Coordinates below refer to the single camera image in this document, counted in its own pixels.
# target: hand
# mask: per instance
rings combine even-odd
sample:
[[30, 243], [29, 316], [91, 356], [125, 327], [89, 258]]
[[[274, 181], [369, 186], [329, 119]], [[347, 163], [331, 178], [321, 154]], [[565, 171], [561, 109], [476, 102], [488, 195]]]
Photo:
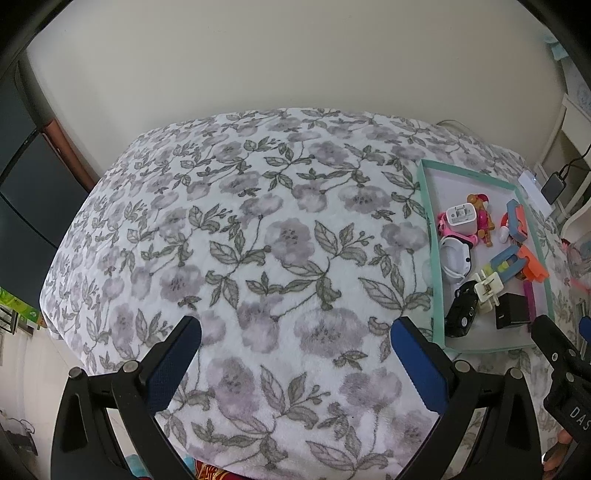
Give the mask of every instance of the hand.
[[557, 436], [558, 443], [554, 445], [550, 450], [554, 450], [550, 458], [542, 463], [544, 467], [544, 476], [542, 480], [550, 480], [556, 475], [556, 469], [562, 463], [566, 452], [569, 449], [569, 444], [573, 438], [569, 435], [566, 430], [561, 430]]

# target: white furniture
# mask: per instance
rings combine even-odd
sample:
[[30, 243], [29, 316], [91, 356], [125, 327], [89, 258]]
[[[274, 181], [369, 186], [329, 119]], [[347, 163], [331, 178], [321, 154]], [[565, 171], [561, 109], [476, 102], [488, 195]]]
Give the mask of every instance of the white furniture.
[[[548, 174], [545, 172], [543, 164], [560, 131], [566, 135], [581, 155], [587, 150], [587, 147], [591, 143], [591, 117], [589, 117], [581, 107], [575, 104], [566, 93], [562, 98], [562, 105], [558, 112], [554, 129], [542, 151], [539, 162], [535, 165], [535, 169], [541, 173], [544, 181], [548, 179]], [[591, 153], [585, 157], [585, 161], [591, 168]], [[591, 173], [587, 173], [583, 183], [566, 206], [563, 206], [560, 201], [556, 202], [560, 209], [560, 213], [558, 214], [558, 217], [556, 217], [557, 223], [562, 223], [565, 219], [570, 219], [575, 216], [579, 218], [580, 215], [584, 215], [584, 213], [591, 207], [591, 202], [587, 202], [575, 214], [572, 213], [575, 205], [581, 199], [583, 193], [590, 184]]]

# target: white charger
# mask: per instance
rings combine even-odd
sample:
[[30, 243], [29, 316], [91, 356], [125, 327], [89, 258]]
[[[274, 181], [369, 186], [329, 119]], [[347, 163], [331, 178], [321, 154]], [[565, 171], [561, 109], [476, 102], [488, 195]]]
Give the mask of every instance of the white charger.
[[476, 208], [471, 203], [462, 203], [446, 210], [447, 223], [454, 232], [474, 235], [478, 230]]

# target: floral blanket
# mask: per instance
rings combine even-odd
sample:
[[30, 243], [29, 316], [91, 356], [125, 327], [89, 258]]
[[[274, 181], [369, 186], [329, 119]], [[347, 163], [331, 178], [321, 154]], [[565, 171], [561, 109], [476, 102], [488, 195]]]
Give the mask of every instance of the floral blanket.
[[[372, 113], [249, 111], [152, 130], [74, 219], [41, 295], [47, 323], [101, 374], [192, 314], [202, 347], [157, 414], [179, 452], [256, 479], [389, 480], [436, 419], [387, 335], [403, 314], [431, 334], [421, 158], [509, 181], [524, 168], [503, 148]], [[556, 227], [535, 217], [572, 337]], [[545, 447], [556, 424], [540, 352], [466, 357], [481, 371], [523, 370]]]

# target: blue gripper pad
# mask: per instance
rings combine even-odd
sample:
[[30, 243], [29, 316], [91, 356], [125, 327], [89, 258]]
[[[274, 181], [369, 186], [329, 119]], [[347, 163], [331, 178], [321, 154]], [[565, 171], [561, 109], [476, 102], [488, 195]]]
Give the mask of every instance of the blue gripper pad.
[[447, 382], [401, 319], [390, 327], [390, 342], [425, 406], [442, 415], [447, 410]]
[[195, 353], [197, 353], [199, 345], [201, 345], [201, 324], [197, 319], [191, 317], [180, 334], [175, 330], [170, 333], [169, 337], [176, 333], [177, 338], [172, 342], [166, 355], [146, 384], [146, 407], [151, 415], [168, 407]]
[[591, 318], [585, 316], [579, 322], [579, 333], [581, 337], [591, 343]]

